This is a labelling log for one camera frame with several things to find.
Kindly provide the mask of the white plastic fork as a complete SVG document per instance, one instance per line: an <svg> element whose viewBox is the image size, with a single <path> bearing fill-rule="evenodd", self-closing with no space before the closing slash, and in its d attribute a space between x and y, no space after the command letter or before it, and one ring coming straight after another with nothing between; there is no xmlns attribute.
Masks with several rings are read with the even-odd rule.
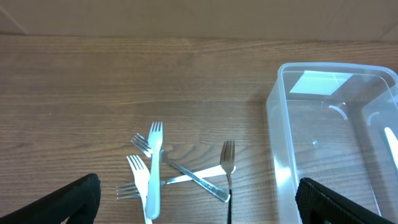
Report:
<svg viewBox="0 0 398 224"><path fill-rule="evenodd" d="M144 161L138 155L126 156L128 163L132 169L134 175L134 183L140 194L145 224L152 224L152 220L146 215L146 205L147 205L147 194L148 194L148 182L150 179L150 172Z"/></svg>

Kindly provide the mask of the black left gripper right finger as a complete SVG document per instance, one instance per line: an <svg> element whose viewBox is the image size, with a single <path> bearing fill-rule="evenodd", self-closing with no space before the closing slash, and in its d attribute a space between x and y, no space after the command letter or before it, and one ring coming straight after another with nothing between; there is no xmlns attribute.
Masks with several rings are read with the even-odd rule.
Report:
<svg viewBox="0 0 398 224"><path fill-rule="evenodd" d="M394 224L308 177L295 201L303 224Z"/></svg>

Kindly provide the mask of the light blue plastic fork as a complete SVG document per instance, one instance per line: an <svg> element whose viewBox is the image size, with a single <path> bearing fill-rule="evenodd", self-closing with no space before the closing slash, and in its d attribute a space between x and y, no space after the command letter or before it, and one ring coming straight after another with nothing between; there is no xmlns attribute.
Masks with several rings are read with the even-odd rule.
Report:
<svg viewBox="0 0 398 224"><path fill-rule="evenodd" d="M163 122L154 121L148 137L148 143L152 149L152 161L148 183L146 216L150 220L155 220L160 214L160 149L162 142Z"/></svg>

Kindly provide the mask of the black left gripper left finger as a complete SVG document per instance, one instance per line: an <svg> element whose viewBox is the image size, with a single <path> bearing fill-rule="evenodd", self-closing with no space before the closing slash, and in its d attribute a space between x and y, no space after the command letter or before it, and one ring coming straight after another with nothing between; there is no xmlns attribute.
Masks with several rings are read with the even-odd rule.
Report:
<svg viewBox="0 0 398 224"><path fill-rule="evenodd" d="M1 223L93 224L100 201L100 180L91 173L1 217Z"/></svg>

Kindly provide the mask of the white plastic knife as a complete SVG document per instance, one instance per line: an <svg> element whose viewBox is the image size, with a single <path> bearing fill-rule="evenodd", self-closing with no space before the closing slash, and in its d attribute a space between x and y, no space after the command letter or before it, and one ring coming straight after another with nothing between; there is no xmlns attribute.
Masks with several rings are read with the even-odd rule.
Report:
<svg viewBox="0 0 398 224"><path fill-rule="evenodd" d="M396 138L396 135L392 131L391 128L385 127L384 128L384 133L386 135L387 143L390 148L391 154L392 154L392 159L394 161L394 165L397 168L398 167L398 141Z"/></svg>

